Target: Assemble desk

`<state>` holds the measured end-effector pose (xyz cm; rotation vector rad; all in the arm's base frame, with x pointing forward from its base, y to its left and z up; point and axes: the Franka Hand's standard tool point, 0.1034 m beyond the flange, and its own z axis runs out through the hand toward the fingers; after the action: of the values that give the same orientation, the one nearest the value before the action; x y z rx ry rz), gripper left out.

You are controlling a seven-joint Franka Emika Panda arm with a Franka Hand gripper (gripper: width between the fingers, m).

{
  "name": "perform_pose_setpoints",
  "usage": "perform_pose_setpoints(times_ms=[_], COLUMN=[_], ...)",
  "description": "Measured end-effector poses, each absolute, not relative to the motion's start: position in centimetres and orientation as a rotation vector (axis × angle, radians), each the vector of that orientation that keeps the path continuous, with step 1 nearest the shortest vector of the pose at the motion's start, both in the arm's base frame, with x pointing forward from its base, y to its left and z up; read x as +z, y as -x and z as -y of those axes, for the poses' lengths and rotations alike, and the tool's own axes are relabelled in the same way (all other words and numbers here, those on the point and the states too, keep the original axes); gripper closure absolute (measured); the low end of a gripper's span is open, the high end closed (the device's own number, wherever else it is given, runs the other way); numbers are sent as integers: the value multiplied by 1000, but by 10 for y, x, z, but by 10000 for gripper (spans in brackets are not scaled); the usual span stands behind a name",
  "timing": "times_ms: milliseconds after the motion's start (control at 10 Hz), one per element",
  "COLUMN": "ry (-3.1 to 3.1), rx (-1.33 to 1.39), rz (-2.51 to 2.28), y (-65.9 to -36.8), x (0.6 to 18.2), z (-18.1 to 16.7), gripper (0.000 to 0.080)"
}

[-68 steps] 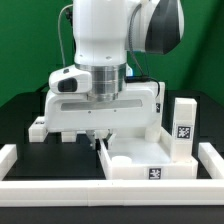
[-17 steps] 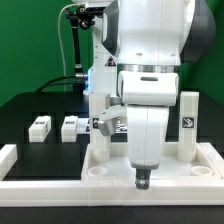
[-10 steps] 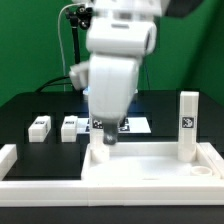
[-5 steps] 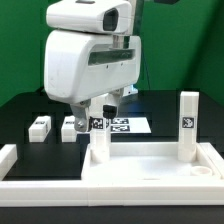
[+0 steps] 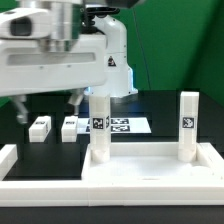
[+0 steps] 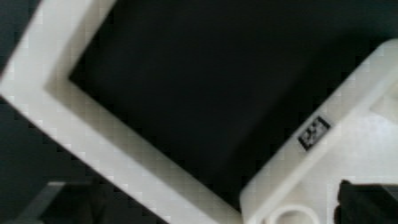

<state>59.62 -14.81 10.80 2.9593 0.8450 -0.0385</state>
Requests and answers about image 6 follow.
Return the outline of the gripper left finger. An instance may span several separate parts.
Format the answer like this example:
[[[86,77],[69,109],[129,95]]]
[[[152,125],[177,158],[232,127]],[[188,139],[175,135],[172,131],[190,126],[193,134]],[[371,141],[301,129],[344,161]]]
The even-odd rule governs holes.
[[[88,184],[51,181],[38,191],[10,224],[78,224]]]

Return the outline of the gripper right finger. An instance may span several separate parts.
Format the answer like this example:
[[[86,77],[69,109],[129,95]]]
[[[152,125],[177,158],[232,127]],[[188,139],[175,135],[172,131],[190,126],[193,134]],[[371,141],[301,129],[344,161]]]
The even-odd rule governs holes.
[[[333,224],[398,224],[398,185],[341,181]]]

